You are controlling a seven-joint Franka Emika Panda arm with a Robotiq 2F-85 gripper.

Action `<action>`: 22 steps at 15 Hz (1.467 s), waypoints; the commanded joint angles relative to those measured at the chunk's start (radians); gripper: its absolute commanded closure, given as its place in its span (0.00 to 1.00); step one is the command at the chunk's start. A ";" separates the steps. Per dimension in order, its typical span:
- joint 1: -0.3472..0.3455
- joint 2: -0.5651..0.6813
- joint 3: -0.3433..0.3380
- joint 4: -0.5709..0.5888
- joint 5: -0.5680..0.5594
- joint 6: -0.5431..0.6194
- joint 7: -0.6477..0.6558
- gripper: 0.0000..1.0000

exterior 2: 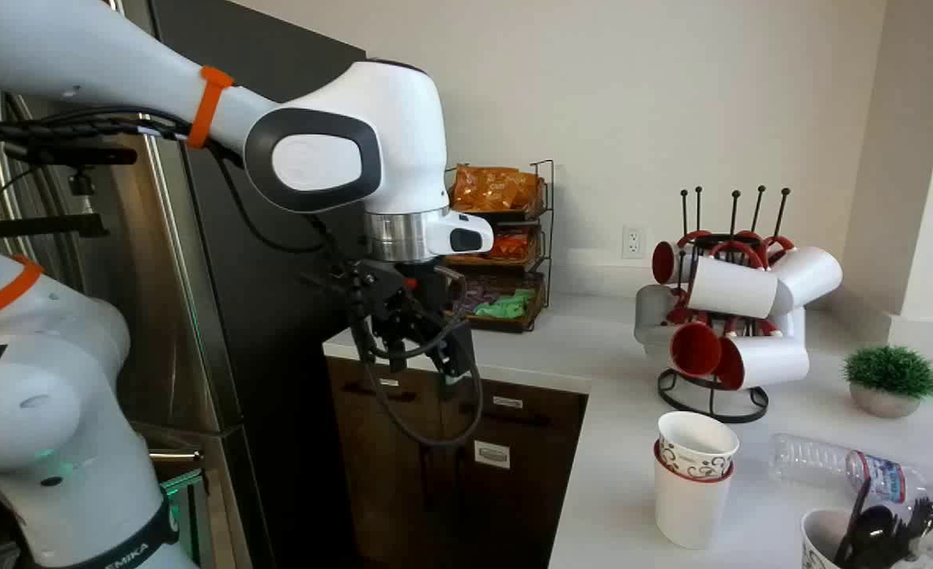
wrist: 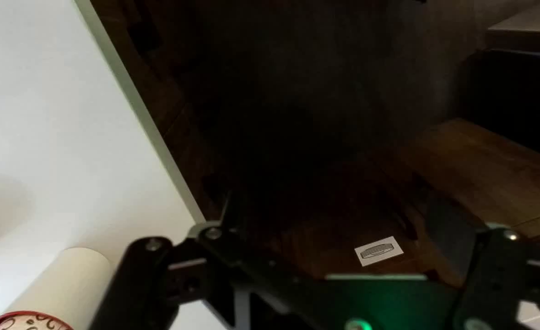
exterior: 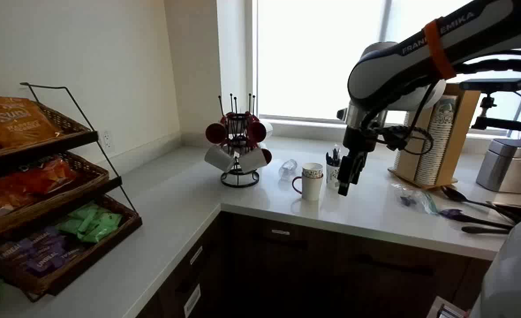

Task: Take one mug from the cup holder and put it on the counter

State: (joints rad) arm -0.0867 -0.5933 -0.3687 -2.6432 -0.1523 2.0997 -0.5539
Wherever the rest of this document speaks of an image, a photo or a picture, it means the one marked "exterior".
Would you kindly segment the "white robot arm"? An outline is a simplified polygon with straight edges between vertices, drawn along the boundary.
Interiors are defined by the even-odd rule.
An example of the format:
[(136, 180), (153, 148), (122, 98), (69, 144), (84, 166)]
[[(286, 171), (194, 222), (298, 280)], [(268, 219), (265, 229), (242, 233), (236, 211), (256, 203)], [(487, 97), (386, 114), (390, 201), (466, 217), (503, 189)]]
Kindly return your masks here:
[(469, 0), (401, 42), (371, 44), (346, 81), (348, 153), (341, 158), (337, 192), (346, 196), (358, 181), (378, 143), (392, 150), (406, 146), (415, 123), (381, 127), (383, 111), (422, 113), (441, 93), (441, 81), (484, 70), (521, 72), (521, 0)]

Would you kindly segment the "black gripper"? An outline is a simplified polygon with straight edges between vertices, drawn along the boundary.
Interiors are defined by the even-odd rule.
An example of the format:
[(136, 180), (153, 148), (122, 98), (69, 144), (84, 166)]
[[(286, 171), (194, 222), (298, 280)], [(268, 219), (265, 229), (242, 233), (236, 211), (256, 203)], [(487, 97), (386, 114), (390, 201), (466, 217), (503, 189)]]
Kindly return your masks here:
[(381, 116), (369, 116), (367, 113), (344, 113), (341, 120), (346, 123), (342, 144), (348, 153), (341, 158), (337, 194), (346, 196), (349, 183), (358, 183), (365, 158), (376, 148), (376, 128), (381, 123)]

